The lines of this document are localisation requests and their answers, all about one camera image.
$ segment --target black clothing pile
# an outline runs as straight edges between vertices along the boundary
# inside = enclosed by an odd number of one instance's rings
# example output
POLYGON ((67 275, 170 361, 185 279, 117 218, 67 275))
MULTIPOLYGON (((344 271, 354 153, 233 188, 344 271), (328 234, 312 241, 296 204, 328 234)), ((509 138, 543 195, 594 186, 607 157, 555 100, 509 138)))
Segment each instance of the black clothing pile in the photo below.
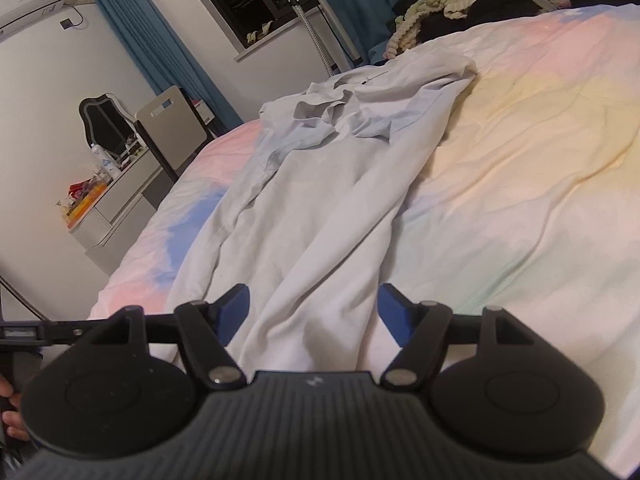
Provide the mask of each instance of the black clothing pile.
MULTIPOLYGON (((416 1, 418 0, 398 0, 393 10, 398 16, 402 16, 416 1)), ((450 20, 442 12, 425 16, 420 22, 418 42, 424 43, 452 32, 467 30, 481 23, 535 16, 539 12, 540 7, 532 0, 477 0, 469 8, 466 18, 450 20)))

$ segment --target hand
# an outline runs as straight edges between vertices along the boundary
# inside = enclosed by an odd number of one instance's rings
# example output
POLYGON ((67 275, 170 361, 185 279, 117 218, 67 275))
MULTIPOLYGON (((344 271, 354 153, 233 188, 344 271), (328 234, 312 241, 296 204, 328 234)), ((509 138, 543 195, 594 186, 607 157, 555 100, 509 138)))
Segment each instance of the hand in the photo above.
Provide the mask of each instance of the hand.
MULTIPOLYGON (((14 408, 20 409, 20 394, 14 392, 14 387, 11 386, 2 375, 0 375, 0 397, 6 397, 14 408)), ((20 411, 18 412, 4 412, 2 414, 2 421, 8 426, 6 434, 10 437, 17 438, 18 440, 29 440, 29 434, 25 431, 22 424, 22 417, 20 411)))

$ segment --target chair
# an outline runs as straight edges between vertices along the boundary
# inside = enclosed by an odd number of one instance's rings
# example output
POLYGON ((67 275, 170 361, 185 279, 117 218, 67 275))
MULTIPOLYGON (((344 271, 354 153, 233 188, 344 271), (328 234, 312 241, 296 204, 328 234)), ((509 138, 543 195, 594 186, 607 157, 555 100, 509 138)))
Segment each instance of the chair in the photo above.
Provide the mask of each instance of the chair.
POLYGON ((191 100, 177 86, 136 114, 136 131, 175 183, 200 148, 213 140, 191 100))

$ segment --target drawer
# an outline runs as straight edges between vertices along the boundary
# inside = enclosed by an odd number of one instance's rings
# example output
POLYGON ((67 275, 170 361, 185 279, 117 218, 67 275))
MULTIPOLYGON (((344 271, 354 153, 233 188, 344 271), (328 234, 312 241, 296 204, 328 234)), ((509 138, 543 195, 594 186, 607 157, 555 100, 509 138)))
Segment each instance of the drawer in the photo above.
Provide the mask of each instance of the drawer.
POLYGON ((111 223, 92 207, 70 232, 82 247, 89 249, 104 240, 111 228, 111 223))
POLYGON ((95 208, 107 222, 113 222, 159 168, 160 164, 151 152, 143 153, 109 186, 95 208))
POLYGON ((123 215, 108 238, 86 252, 89 259, 110 276, 156 212, 142 195, 137 195, 135 200, 133 208, 123 215))

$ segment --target metal pin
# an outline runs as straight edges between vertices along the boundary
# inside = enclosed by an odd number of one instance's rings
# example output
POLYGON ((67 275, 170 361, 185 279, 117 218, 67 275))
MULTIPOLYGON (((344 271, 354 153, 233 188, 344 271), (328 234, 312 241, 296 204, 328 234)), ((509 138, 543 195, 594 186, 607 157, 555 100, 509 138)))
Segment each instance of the metal pin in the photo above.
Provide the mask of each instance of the metal pin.
POLYGON ((232 366, 217 366, 209 371, 209 379, 216 384, 235 383, 240 377, 242 372, 232 366))
POLYGON ((418 376, 406 368, 395 368, 385 374, 385 380, 393 386, 409 386, 418 380, 418 376))

